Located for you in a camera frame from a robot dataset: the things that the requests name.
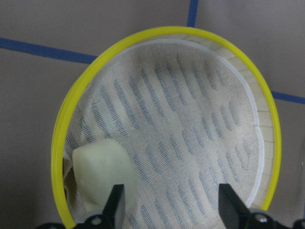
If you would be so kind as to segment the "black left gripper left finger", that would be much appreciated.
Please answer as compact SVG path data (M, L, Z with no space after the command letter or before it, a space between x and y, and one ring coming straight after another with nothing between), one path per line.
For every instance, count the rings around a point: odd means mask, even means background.
M102 212L102 229L122 229L124 216L124 184L114 185Z

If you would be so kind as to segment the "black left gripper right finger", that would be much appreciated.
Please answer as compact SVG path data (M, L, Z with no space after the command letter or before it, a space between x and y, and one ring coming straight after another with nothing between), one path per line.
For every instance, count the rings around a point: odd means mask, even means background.
M245 229L250 215L230 184L219 184L218 212L226 229Z

